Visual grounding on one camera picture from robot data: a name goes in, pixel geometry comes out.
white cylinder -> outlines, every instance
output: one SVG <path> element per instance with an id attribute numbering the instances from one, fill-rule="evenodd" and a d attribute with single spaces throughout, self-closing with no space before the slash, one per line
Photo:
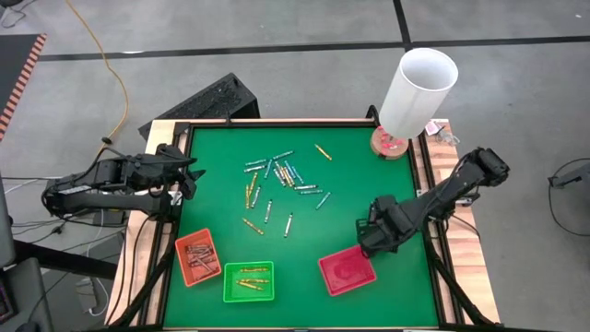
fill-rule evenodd
<path id="1" fill-rule="evenodd" d="M 418 136 L 458 76 L 457 66 L 442 52 L 422 48 L 404 54 L 379 111 L 385 132 L 404 139 Z"/>

green tray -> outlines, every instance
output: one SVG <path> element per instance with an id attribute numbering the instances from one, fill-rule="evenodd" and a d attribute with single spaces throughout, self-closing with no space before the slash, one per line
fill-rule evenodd
<path id="1" fill-rule="evenodd" d="M 265 272 L 241 272 L 245 267 L 268 267 Z M 238 285 L 240 279 L 269 279 L 270 283 L 255 284 L 264 290 L 252 290 Z M 224 269 L 223 302 L 257 302 L 275 300 L 275 265 L 273 262 L 227 263 Z"/>

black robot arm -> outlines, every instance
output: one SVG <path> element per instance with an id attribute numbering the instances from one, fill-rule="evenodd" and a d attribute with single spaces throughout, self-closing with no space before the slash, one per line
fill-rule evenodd
<path id="1" fill-rule="evenodd" d="M 397 252 L 429 219 L 447 219 L 455 201 L 477 186 L 496 186 L 508 177 L 510 168 L 490 148 L 477 148 L 465 155 L 451 176 L 424 195 L 401 203 L 394 196 L 379 196 L 371 203 L 369 217 L 357 220 L 357 239 L 370 257 L 380 251 Z"/>
<path id="2" fill-rule="evenodd" d="M 119 157 L 98 160 L 104 150 Z M 41 201 L 52 215 L 63 218 L 86 209 L 140 210 L 150 217 L 167 221 L 171 217 L 172 197 L 166 186 L 179 185 L 179 192 L 191 199 L 196 192 L 195 181 L 205 173 L 181 172 L 196 159 L 185 157 L 174 147 L 160 144 L 156 154 L 125 156 L 105 148 L 85 171 L 47 183 Z M 146 191 L 143 195 L 136 192 Z"/>

red tray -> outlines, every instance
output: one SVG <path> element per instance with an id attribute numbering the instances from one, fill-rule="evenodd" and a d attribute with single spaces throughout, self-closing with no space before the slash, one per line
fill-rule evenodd
<path id="1" fill-rule="evenodd" d="M 352 291 L 377 280 L 371 260 L 362 255 L 360 245 L 321 258 L 318 263 L 325 286 L 332 296 Z"/>
<path id="2" fill-rule="evenodd" d="M 209 229 L 186 235 L 174 244 L 186 287 L 221 273 L 218 252 L 215 250 Z"/>

concrete floor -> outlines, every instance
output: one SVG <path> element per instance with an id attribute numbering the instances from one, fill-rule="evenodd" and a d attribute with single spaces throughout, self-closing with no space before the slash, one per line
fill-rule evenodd
<path id="1" fill-rule="evenodd" d="M 401 40 L 387 0 L 74 3 L 107 52 Z M 413 41 L 590 34 L 590 4 L 584 0 L 404 0 L 403 6 Z M 96 52 L 63 2 L 40 0 L 26 12 L 15 28 L 0 33 L 46 32 L 45 54 Z M 512 168 L 509 180 L 482 190 L 474 206 L 501 320 L 507 326 L 586 330 L 590 242 L 553 223 L 547 177 L 562 163 L 590 155 L 590 45 L 441 51 L 455 60 L 460 74 L 435 116 L 451 119 L 461 153 L 491 147 Z M 381 105 L 402 54 L 394 49 L 115 60 L 112 66 L 131 101 L 115 146 L 128 154 L 143 151 L 145 142 L 136 131 L 140 125 L 229 72 L 257 96 L 263 117 L 363 116 L 369 104 Z M 86 169 L 100 137 L 122 111 L 122 94 L 101 61 L 38 63 L 0 145 L 3 175 Z M 41 189 L 34 184 L 8 196 L 18 221 L 47 218 L 39 204 Z M 563 223 L 590 232 L 583 187 L 554 196 Z M 96 233 L 68 227 L 42 244 L 64 248 Z M 31 231 L 22 239 L 32 241 L 46 232 Z"/>

